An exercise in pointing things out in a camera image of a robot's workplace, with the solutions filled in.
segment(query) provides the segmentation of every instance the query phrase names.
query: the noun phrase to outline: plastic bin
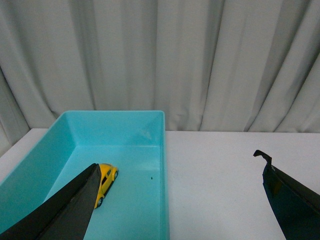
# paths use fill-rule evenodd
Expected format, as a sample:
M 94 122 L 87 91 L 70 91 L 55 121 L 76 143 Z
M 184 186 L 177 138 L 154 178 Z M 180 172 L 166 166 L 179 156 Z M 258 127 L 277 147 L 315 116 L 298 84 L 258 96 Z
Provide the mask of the plastic bin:
M 84 239 L 167 240 L 169 212 L 162 111 L 67 111 L 0 185 L 0 233 L 92 163 L 119 174 Z

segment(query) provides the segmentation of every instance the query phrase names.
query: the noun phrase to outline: curtain fold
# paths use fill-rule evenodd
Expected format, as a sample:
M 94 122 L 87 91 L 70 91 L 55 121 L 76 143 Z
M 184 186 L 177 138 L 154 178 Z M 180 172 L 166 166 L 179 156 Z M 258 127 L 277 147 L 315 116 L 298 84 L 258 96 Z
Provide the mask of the curtain fold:
M 29 131 L 29 126 L 0 69 L 0 156 Z
M 319 133 L 319 12 L 318 0 L 0 1 L 0 67 L 30 128 L 67 110 L 157 109 L 167 130 Z

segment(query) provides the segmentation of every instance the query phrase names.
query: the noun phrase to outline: bin floor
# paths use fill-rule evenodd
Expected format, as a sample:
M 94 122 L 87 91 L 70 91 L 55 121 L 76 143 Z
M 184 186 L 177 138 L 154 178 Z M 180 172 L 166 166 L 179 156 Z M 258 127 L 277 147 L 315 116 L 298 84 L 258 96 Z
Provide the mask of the bin floor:
M 46 199 L 92 163 L 112 164 L 118 177 L 93 211 L 84 239 L 159 239 L 160 154 L 158 146 L 77 146 Z

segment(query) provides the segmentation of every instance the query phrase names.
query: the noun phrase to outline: toy car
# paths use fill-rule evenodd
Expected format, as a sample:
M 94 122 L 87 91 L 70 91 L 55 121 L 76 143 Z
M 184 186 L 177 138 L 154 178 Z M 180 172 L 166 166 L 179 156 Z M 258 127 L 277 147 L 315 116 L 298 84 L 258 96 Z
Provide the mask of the toy car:
M 109 187 L 115 181 L 118 176 L 118 169 L 115 166 L 107 163 L 99 164 L 101 170 L 101 180 L 100 187 L 98 190 L 98 194 L 96 196 L 96 201 L 94 208 L 98 208 L 101 206 L 104 198 L 108 192 Z

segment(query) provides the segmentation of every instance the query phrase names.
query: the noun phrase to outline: table surface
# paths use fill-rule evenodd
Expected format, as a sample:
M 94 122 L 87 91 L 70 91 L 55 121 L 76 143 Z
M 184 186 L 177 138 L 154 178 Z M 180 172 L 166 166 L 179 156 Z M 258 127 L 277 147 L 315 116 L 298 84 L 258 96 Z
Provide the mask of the table surface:
M 0 182 L 47 131 L 34 128 L 0 157 Z M 167 131 L 171 240 L 285 240 L 263 188 L 260 149 L 320 193 L 320 134 Z

